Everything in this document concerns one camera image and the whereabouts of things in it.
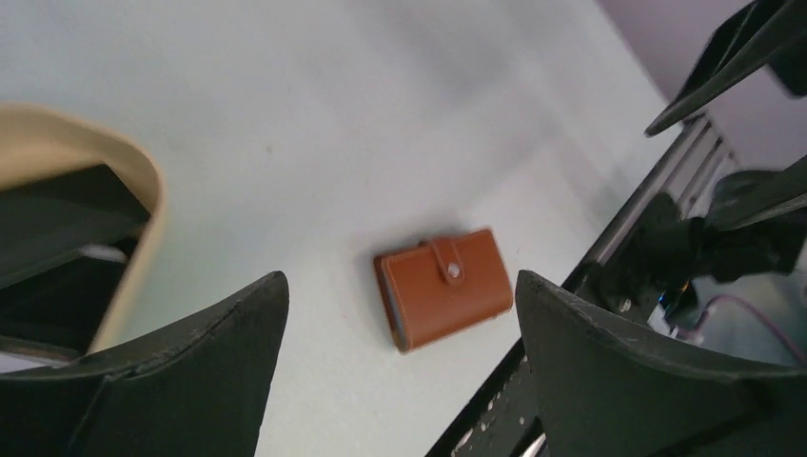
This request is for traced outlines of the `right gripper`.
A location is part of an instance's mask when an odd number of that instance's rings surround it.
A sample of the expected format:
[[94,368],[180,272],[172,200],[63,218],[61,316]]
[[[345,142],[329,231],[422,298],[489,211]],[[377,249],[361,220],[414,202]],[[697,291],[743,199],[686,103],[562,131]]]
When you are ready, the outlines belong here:
[[[682,88],[645,129],[655,136],[767,67],[794,98],[806,96],[806,2],[752,1],[712,33]],[[706,218],[735,230],[806,207],[806,156]]]

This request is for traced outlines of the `black card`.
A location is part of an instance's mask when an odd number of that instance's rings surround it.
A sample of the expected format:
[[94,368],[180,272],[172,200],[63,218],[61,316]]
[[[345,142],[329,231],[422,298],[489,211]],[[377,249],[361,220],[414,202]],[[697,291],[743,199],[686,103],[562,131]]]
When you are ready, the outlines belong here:
[[1,192],[1,341],[88,351],[149,212],[106,165]]

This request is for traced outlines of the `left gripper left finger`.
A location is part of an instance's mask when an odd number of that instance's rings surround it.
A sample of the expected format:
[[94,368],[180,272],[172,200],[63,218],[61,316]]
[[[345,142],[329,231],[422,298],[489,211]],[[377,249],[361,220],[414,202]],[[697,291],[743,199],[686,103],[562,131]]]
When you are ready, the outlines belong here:
[[251,456],[289,308],[280,271],[62,368],[1,378],[5,456]]

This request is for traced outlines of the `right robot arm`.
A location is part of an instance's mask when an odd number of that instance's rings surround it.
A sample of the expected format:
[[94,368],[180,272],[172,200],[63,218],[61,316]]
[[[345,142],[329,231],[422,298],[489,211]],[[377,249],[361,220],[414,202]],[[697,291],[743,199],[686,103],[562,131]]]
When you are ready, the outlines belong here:
[[[753,1],[723,22],[646,134],[680,121],[693,131],[704,106],[765,67],[794,96],[805,95],[804,2]],[[702,216],[684,217],[683,202],[669,188],[642,183],[608,229],[615,247],[588,255],[571,289],[641,322],[655,308],[668,316],[692,308],[694,278],[728,283],[794,269],[806,238],[804,160],[781,171],[737,171],[719,179]]]

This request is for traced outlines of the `beige card tray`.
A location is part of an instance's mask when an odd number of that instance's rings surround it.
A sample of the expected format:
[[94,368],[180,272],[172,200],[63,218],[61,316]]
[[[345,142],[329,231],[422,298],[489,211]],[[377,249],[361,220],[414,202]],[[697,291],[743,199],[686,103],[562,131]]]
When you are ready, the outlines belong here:
[[165,180],[127,138],[38,106],[1,108],[1,370],[114,345],[165,230]]

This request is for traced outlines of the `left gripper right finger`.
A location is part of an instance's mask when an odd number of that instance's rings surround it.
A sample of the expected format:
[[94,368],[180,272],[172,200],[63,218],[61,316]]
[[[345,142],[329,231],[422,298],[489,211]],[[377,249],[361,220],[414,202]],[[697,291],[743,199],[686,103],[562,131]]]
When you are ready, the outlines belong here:
[[806,372],[697,348],[519,273],[515,304],[555,456],[802,456]]

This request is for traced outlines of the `brown leather card holder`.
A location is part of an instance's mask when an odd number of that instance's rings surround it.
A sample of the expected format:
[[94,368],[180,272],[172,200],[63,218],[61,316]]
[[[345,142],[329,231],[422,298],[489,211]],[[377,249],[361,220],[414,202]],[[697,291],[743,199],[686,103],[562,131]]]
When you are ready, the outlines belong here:
[[512,285],[490,228],[380,254],[373,267],[402,353],[493,319],[513,305]]

